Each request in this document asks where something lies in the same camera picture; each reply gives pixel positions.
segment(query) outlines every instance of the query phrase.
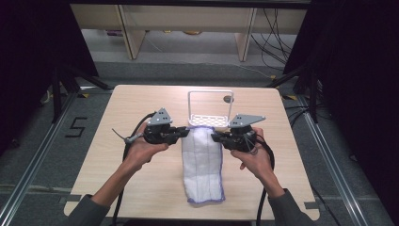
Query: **forearm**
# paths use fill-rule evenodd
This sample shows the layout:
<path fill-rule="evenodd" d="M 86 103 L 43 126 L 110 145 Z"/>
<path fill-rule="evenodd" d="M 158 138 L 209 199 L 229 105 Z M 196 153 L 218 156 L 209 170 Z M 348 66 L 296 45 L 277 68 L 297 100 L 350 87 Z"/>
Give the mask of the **forearm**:
<path fill-rule="evenodd" d="M 123 162 L 91 199 L 99 205 L 110 206 L 135 172 L 135 170 L 129 169 L 126 162 Z"/>
<path fill-rule="evenodd" d="M 271 172 L 266 172 L 259 177 L 264 189 L 266 190 L 269 198 L 277 198 L 284 195 L 284 189 L 279 184 L 276 175 Z"/>

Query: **wooden table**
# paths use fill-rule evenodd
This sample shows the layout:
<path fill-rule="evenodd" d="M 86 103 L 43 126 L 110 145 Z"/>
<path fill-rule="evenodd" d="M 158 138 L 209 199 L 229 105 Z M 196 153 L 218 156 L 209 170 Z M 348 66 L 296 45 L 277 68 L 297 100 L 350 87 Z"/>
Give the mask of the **wooden table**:
<path fill-rule="evenodd" d="M 300 209 L 312 219 L 318 209 L 306 209 L 305 202 L 315 203 L 308 176 L 296 147 L 293 132 L 276 89 L 214 88 L 178 86 L 127 86 L 114 89 L 85 162 L 72 189 L 72 195 L 95 193 L 117 169 L 122 159 L 123 141 L 112 128 L 128 137 L 147 114 L 164 107 L 173 119 L 172 126 L 188 126 L 187 93 L 193 89 L 228 89 L 234 93 L 231 118 L 236 114 L 263 115 L 264 136 L 276 157 L 275 172 L 283 187 L 292 192 Z M 226 114 L 228 104 L 208 95 L 203 99 L 218 114 Z M 254 220 L 261 198 L 262 185 L 247 169 L 239 170 L 240 161 L 228 150 L 223 153 L 222 180 L 226 200 L 222 203 L 193 205 L 184 193 L 181 141 L 158 153 L 144 165 L 125 187 L 119 216 L 122 218 L 180 218 Z M 78 202 L 67 202 L 68 215 Z M 108 216 L 112 216 L 114 207 Z M 273 219 L 271 208 L 264 203 L 262 219 Z"/>

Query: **person's left hand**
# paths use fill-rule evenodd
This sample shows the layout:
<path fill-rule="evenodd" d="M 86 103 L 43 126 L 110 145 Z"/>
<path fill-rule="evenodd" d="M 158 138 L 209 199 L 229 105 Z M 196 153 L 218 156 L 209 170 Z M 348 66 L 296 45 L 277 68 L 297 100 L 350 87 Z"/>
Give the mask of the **person's left hand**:
<path fill-rule="evenodd" d="M 144 133 L 146 126 L 147 123 L 144 122 L 138 129 L 137 133 Z M 129 166 L 129 170 L 132 173 L 135 173 L 136 171 L 139 171 L 144 164 L 150 162 L 156 153 L 162 152 L 167 148 L 167 144 L 150 144 L 144 139 L 144 137 L 139 137 L 130 147 L 129 153 L 123 163 Z"/>

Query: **hand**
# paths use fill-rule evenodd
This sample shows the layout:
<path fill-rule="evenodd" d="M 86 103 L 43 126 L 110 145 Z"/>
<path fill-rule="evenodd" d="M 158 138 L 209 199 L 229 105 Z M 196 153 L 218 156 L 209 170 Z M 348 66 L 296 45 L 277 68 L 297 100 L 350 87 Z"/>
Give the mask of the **hand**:
<path fill-rule="evenodd" d="M 146 126 L 147 123 L 144 122 L 137 132 L 144 133 Z M 130 147 L 123 164 L 126 164 L 132 173 L 135 173 L 141 170 L 144 164 L 150 162 L 156 153 L 162 152 L 167 148 L 167 144 L 150 144 L 145 141 L 144 137 L 139 137 Z"/>
<path fill-rule="evenodd" d="M 143 133 L 146 125 L 147 123 L 143 123 L 137 132 Z M 156 153 L 162 152 L 167 148 L 167 144 L 149 144 L 143 137 L 136 139 L 130 147 L 125 160 L 91 199 L 99 205 L 110 206 L 129 182 L 130 178 L 144 164 L 148 163 Z"/>
<path fill-rule="evenodd" d="M 261 139 L 263 139 L 263 129 L 255 127 L 252 129 L 257 135 L 262 137 Z M 261 181 L 270 198 L 276 198 L 283 195 L 285 192 L 273 172 L 269 154 L 262 144 L 256 143 L 255 147 L 258 149 L 256 154 L 232 150 L 231 155 L 242 161 L 240 170 L 248 168 L 249 171 L 251 171 L 255 177 Z"/>
<path fill-rule="evenodd" d="M 257 135 L 261 136 L 263 139 L 263 129 L 252 128 Z M 272 172 L 272 167 L 270 164 L 270 156 L 267 151 L 262 147 L 262 144 L 256 143 L 255 148 L 258 149 L 256 154 L 243 153 L 236 150 L 231 151 L 231 155 L 240 159 L 242 164 L 240 170 L 248 168 L 258 179 L 261 179 L 263 174 Z"/>

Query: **gray floor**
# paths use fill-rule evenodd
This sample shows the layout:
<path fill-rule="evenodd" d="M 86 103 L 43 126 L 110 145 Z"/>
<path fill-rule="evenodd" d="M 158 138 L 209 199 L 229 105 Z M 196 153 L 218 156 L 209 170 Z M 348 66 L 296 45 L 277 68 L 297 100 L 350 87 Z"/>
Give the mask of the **gray floor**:
<path fill-rule="evenodd" d="M 240 62 L 233 34 L 201 33 L 189 36 L 178 31 L 171 33 L 150 31 L 141 46 L 138 59 L 130 60 L 127 58 L 123 38 L 106 36 L 101 30 L 84 30 L 83 33 L 101 79 L 113 86 L 160 84 L 264 87 L 271 82 L 272 75 L 281 77 L 281 71 L 264 65 L 261 51 L 253 41 L 250 44 L 247 61 Z M 295 36 L 281 37 L 287 45 L 292 45 L 295 41 Z M 262 42 L 260 35 L 256 34 L 255 38 Z M 283 67 L 271 57 L 266 56 L 264 61 L 271 67 L 280 69 Z M 85 81 L 79 83 L 82 86 L 91 86 Z M 292 79 L 281 85 L 279 87 L 281 95 L 293 95 L 294 83 L 295 79 Z M 87 98 L 74 100 L 10 225 L 57 225 L 65 218 L 63 214 L 65 198 L 68 197 L 84 161 L 110 95 L 110 92 L 94 89 Z M 286 107 L 299 105 L 297 100 L 285 99 L 283 103 Z M 40 146 L 50 127 L 52 110 L 51 101 L 38 108 L 24 132 L 18 137 L 21 146 L 9 149 L 0 158 L 1 203 L 5 203 L 8 199 L 12 188 L 19 182 L 30 159 Z M 287 117 L 297 110 L 297 108 L 287 109 Z M 349 159 L 350 150 L 328 111 L 319 107 L 317 113 L 319 126 L 328 146 L 334 153 L 369 225 L 393 225 L 361 168 L 355 161 Z M 76 117 L 87 118 L 75 124 L 86 127 L 85 131 L 79 138 L 66 138 L 66 135 L 77 133 L 70 129 Z M 327 207 L 341 225 L 356 225 L 343 203 L 325 159 L 303 116 L 295 122 L 293 132 L 311 184 L 321 194 Z M 315 197 L 321 213 L 321 217 L 316 221 L 317 225 L 336 225 L 327 208 L 316 195 Z M 103 225 L 109 223 L 109 219 L 106 219 Z M 264 224 L 274 225 L 274 222 L 267 221 Z"/>

